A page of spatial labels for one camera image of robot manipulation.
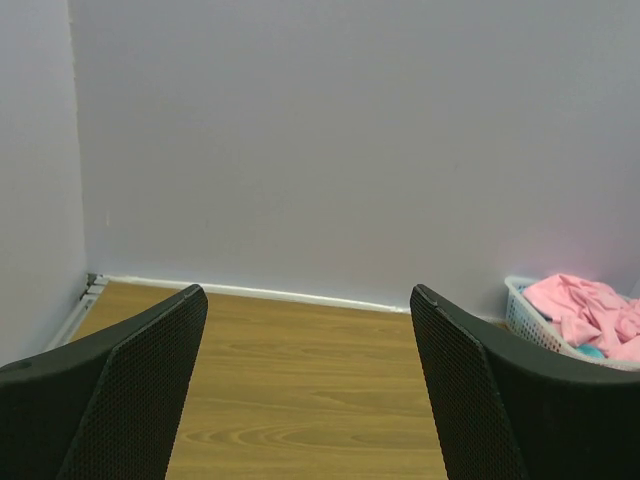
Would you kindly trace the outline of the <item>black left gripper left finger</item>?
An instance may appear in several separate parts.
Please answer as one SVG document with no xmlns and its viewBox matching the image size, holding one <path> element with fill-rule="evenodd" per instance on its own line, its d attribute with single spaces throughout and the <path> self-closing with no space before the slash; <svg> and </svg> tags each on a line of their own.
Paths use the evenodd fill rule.
<svg viewBox="0 0 640 480">
<path fill-rule="evenodd" d="M 163 479 L 208 300 L 191 285 L 1 369 L 4 479 Z"/>
</svg>

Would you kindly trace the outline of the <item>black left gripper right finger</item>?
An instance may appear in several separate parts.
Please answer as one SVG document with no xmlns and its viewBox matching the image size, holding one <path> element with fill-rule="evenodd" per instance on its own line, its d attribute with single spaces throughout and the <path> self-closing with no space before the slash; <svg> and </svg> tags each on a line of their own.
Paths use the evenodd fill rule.
<svg viewBox="0 0 640 480">
<path fill-rule="evenodd" d="M 448 478 L 638 478 L 637 372 L 540 347 L 424 285 L 410 310 Z"/>
</svg>

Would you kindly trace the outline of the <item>pink t shirt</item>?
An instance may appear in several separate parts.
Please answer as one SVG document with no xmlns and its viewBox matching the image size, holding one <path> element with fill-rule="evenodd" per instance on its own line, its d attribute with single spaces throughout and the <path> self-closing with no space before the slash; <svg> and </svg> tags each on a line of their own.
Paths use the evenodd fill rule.
<svg viewBox="0 0 640 480">
<path fill-rule="evenodd" d="M 626 299 L 607 284 L 568 274 L 535 282 L 523 296 L 570 346 L 590 345 L 610 360 L 639 360 L 637 298 Z"/>
</svg>

